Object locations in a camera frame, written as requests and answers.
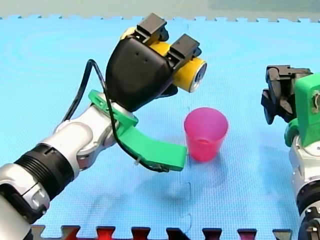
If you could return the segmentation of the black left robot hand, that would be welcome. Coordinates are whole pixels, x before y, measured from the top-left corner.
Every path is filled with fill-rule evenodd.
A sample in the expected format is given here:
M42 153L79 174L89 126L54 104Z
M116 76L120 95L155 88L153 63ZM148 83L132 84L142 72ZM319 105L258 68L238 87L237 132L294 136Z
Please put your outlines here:
M193 93L207 63L197 40L187 34L168 43L167 22L150 13L121 36L105 71L109 98L129 112L179 89Z

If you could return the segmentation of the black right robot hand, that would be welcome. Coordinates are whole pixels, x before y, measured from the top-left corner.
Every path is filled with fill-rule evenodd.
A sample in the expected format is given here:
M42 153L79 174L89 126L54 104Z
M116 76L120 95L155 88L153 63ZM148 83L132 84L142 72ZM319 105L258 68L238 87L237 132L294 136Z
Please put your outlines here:
M276 116L286 123L297 117L295 83L298 79L312 75L308 68L295 68L290 65L269 65L266 67L265 81L268 88L262 91L261 105L268 125Z

